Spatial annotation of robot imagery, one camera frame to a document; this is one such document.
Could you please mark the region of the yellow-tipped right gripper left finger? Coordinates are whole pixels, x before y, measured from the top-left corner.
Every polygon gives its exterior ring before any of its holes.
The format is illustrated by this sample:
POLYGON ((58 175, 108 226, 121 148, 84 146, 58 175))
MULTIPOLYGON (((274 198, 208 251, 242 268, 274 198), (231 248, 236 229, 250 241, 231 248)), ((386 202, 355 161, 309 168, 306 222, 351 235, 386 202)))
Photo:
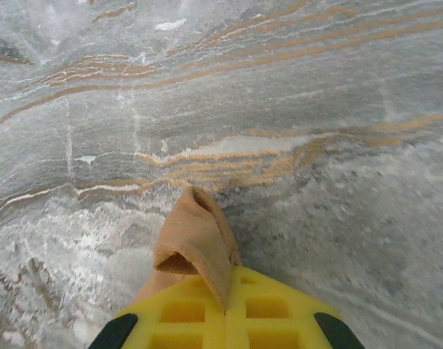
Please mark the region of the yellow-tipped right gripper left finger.
POLYGON ((200 277, 121 309, 90 348, 224 348, 225 314, 200 277))

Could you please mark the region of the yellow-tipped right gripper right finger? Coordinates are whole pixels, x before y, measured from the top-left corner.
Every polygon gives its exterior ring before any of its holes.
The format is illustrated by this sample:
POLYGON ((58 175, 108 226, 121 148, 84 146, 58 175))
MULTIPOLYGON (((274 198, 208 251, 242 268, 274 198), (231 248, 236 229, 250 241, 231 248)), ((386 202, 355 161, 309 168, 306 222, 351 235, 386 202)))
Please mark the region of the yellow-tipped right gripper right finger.
POLYGON ((336 308, 246 267, 233 269, 227 348, 363 348, 336 308))

